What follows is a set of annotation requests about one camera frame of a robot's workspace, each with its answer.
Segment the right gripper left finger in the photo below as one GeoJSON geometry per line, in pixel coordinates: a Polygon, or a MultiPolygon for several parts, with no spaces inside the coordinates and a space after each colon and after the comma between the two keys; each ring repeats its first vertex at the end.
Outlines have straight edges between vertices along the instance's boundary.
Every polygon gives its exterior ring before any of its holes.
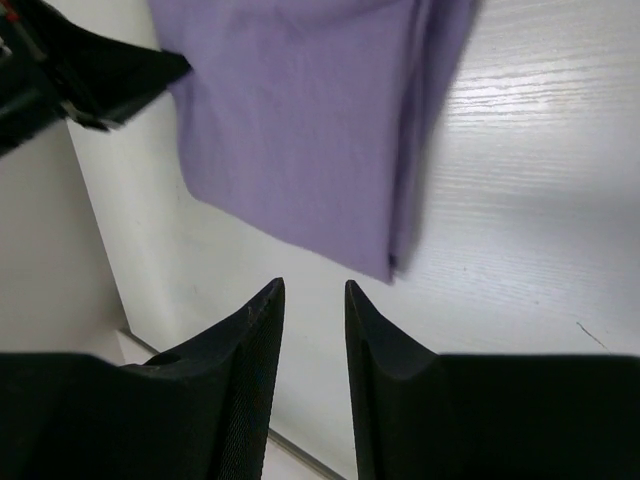
{"type": "Polygon", "coordinates": [[[5,479],[257,479],[284,326],[274,279],[236,313],[147,362],[1,357],[5,479]]]}

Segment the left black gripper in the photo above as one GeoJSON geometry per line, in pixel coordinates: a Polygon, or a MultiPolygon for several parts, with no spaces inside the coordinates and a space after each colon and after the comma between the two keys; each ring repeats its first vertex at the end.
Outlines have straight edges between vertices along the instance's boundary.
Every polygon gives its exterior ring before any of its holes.
{"type": "Polygon", "coordinates": [[[44,1],[3,1],[1,153],[68,118],[118,128],[190,71],[180,54],[98,35],[44,1]]]}

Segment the purple t shirt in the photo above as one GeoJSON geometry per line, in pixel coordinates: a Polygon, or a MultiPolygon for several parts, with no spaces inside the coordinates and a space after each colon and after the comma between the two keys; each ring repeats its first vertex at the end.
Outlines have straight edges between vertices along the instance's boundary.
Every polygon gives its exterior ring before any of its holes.
{"type": "Polygon", "coordinates": [[[153,1],[188,191],[382,282],[415,234],[418,174],[476,1],[153,1]]]}

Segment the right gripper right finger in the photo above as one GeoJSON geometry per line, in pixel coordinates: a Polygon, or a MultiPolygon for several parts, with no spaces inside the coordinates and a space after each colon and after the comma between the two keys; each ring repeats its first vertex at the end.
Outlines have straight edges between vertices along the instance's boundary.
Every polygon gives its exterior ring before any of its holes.
{"type": "Polygon", "coordinates": [[[345,286],[362,479],[635,479],[639,361],[437,354],[345,286]]]}

